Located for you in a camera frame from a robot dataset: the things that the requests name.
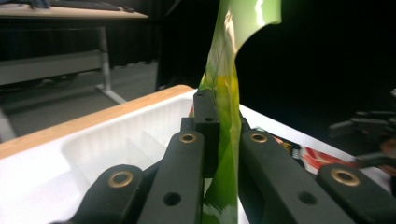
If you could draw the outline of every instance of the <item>white tray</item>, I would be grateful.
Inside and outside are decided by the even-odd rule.
[[[127,163],[141,169],[160,160],[196,90],[0,160],[0,223],[43,224],[73,216],[90,185],[107,168]],[[352,157],[243,105],[252,128],[312,147],[343,160]],[[389,191],[388,176],[367,172]],[[243,209],[239,223],[248,223]]]

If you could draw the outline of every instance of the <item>black curtain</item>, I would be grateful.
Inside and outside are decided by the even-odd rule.
[[[197,88],[212,43],[219,0],[176,1],[161,25],[157,90],[177,84]]]
[[[330,138],[328,128],[395,110],[395,10],[392,0],[282,0],[282,22],[236,57],[241,104],[351,154],[377,151],[362,134]]]

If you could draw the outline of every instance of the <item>white desk surface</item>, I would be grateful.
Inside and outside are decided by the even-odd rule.
[[[35,8],[22,4],[20,7],[0,7],[0,17],[63,18],[63,19],[145,19],[138,12],[93,10],[69,7]]]

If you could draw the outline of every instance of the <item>wooden table edge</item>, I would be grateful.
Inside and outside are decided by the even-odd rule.
[[[6,141],[0,144],[0,159],[192,90],[193,88],[186,85],[176,85],[121,105],[115,105],[78,119],[72,119],[47,129]]]

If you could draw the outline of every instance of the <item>snack bag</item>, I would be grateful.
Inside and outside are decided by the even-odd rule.
[[[220,0],[219,13],[198,90],[210,89],[219,114],[218,169],[204,197],[203,223],[237,223],[241,120],[235,57],[264,25],[280,23],[280,0]]]

